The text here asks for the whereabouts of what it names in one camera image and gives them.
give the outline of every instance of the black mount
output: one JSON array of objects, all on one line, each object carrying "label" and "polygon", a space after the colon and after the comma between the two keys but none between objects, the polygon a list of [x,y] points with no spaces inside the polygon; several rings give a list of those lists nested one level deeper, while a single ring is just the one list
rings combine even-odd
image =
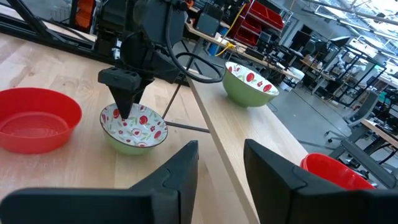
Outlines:
[{"label": "black mount", "polygon": [[189,224],[198,181],[198,142],[130,189],[23,189],[0,204],[2,224]]}]

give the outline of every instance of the yellow cable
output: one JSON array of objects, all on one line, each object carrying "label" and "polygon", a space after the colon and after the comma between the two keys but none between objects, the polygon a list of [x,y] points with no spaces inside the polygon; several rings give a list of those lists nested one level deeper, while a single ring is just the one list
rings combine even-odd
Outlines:
[{"label": "yellow cable", "polygon": [[236,17],[235,17],[234,21],[232,22],[231,26],[230,26],[229,29],[226,31],[226,33],[225,33],[223,39],[221,40],[221,43],[223,43],[225,37],[228,35],[228,33],[230,32],[230,30],[232,29],[232,27],[235,25],[235,22],[238,20],[238,17],[239,17],[239,15],[242,13],[242,11],[243,11],[243,9],[244,9],[245,6],[246,6],[246,3],[244,3],[243,6],[241,7],[241,9],[239,10],[239,12],[238,12],[238,14],[236,15]]},{"label": "yellow cable", "polygon": [[228,42],[228,43],[226,43],[226,47],[224,48],[224,50],[222,50],[220,53],[216,54],[215,56],[218,57],[222,53],[224,53],[227,49],[234,49],[234,48],[235,48],[235,45]]}]

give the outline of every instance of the wooden table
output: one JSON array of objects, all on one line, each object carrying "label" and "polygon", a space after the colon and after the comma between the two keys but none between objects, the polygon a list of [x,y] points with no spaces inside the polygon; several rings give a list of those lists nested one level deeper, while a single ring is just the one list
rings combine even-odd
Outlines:
[{"label": "wooden table", "polygon": [[312,70],[316,71],[317,73],[319,73],[321,75],[321,79],[318,81],[317,85],[312,90],[312,94],[314,94],[325,81],[327,81],[327,80],[328,81],[336,81],[335,77],[323,73],[322,70],[319,70],[317,67],[314,66],[314,64],[308,63],[307,61],[305,61],[303,59],[301,59],[300,62],[303,63],[306,67],[311,68]]},{"label": "wooden table", "polygon": [[376,123],[369,121],[369,120],[362,120],[361,123],[365,125],[367,128],[369,128],[371,131],[375,132],[378,136],[382,137],[386,142],[390,143],[392,146],[396,147],[398,149],[398,141],[392,138],[390,135],[385,133],[383,130],[380,128],[376,127]]},{"label": "wooden table", "polygon": [[[71,140],[56,151],[21,155],[0,149],[0,200],[25,187],[125,189],[197,139],[200,160],[192,223],[248,223],[209,134],[169,127],[165,142],[148,154],[125,156],[110,148],[98,116],[114,100],[108,87],[97,82],[98,72],[110,65],[4,34],[0,34],[0,52],[0,90],[49,88],[72,97],[83,111]],[[156,80],[147,87],[141,102],[162,114],[176,87]],[[192,92],[184,86],[166,119],[206,128]]]},{"label": "wooden table", "polygon": [[242,108],[227,98],[222,83],[188,82],[249,222],[257,223],[244,169],[244,140],[254,139],[298,166],[307,152],[268,106]]},{"label": "wooden table", "polygon": [[[187,30],[188,30],[189,32],[191,32],[192,34],[195,34],[195,35],[199,36],[199,38],[200,38],[200,39],[198,40],[198,42],[196,43],[194,49],[198,49],[198,46],[201,45],[203,39],[204,39],[204,40],[207,40],[207,41],[209,41],[209,42],[211,42],[211,43],[213,43],[213,44],[220,45],[221,47],[226,47],[225,44],[221,43],[221,41],[218,40],[218,36],[217,36],[217,35],[216,35],[216,37],[210,37],[209,35],[206,35],[206,34],[200,32],[200,31],[197,31],[195,28],[192,27],[192,24],[189,24],[189,23],[187,23],[187,22],[185,23],[185,27],[187,28]],[[283,75],[286,75],[287,77],[294,78],[294,79],[297,79],[297,80],[300,79],[299,77],[295,76],[290,70],[281,70],[280,68],[277,68],[277,67],[275,67],[275,66],[269,64],[269,63],[266,62],[265,60],[259,60],[258,58],[255,58],[255,57],[253,57],[253,56],[251,56],[251,55],[246,54],[244,51],[246,50],[247,46],[245,46],[245,45],[243,45],[243,44],[240,44],[240,43],[237,43],[237,45],[238,45],[239,47],[238,47],[236,50],[230,50],[230,49],[228,49],[228,50],[230,50],[230,51],[232,51],[232,52],[234,52],[234,53],[237,53],[237,54],[239,54],[239,55],[242,55],[243,57],[246,57],[247,59],[249,59],[249,60],[251,60],[251,61],[253,61],[253,62],[256,62],[256,63],[258,63],[258,64],[260,64],[260,65],[263,65],[263,66],[265,66],[265,67],[267,67],[267,68],[270,68],[270,69],[272,69],[272,70],[280,71]]]}]

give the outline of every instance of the black cable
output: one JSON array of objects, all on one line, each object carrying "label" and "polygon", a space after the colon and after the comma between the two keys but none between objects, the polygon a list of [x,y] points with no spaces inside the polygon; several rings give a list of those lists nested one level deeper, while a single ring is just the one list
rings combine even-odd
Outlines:
[{"label": "black cable", "polygon": [[60,23],[63,23],[63,22],[65,22],[65,21],[67,21],[67,20],[69,20],[70,19],[70,17],[68,17],[68,18],[66,18],[66,19],[63,19],[63,20],[61,20],[61,21],[54,21],[54,22],[60,22]]},{"label": "black cable", "polygon": [[74,29],[71,29],[71,28],[69,28],[69,27],[67,27],[67,26],[65,26],[65,25],[63,25],[63,24],[61,24],[61,23],[59,23],[59,22],[55,22],[55,21],[51,21],[51,20],[43,19],[43,18],[40,18],[40,19],[41,19],[42,21],[45,21],[45,22],[51,23],[51,24],[53,24],[53,25],[59,26],[59,27],[61,27],[62,29],[65,29],[65,30],[71,32],[72,34],[75,34],[76,36],[80,37],[81,39],[83,39],[83,40],[85,40],[85,41],[87,41],[87,42],[89,42],[89,43],[91,43],[91,44],[94,43],[94,42],[93,42],[92,40],[90,40],[89,38],[87,38],[87,37],[85,37],[85,36],[79,34],[79,33],[78,33],[77,31],[75,31]]},{"label": "black cable", "polygon": [[170,58],[172,59],[173,63],[175,64],[175,66],[181,71],[181,73],[183,75],[186,75],[187,77],[190,77],[192,80],[195,80],[197,82],[200,83],[217,83],[217,82],[221,82],[223,80],[223,75],[221,74],[221,72],[210,62],[208,62],[207,60],[194,55],[192,53],[189,54],[179,54],[179,56],[183,56],[183,55],[189,55],[191,57],[194,57],[196,59],[201,60],[203,63],[207,64],[210,68],[212,68],[214,71],[216,71],[217,75],[219,76],[219,78],[216,79],[207,79],[207,78],[199,78],[196,75],[192,75],[190,72],[188,72],[178,61],[178,59],[176,58],[176,56],[173,53],[173,49],[172,49],[172,44],[170,41],[170,26],[171,26],[171,20],[172,20],[172,14],[173,14],[173,9],[172,9],[172,5],[169,5],[169,9],[168,9],[168,13],[167,13],[167,23],[166,23],[166,29],[165,29],[165,36],[166,36],[166,47],[167,50],[169,51],[169,55]]}]

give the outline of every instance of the computer monitor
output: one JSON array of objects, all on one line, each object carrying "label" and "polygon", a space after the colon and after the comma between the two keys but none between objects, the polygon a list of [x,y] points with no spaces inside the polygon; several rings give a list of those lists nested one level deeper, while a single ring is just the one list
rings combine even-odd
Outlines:
[{"label": "computer monitor", "polygon": [[264,49],[269,44],[270,39],[271,39],[271,35],[269,35],[265,32],[261,32],[260,37],[257,40],[257,51],[260,53],[263,53]]}]

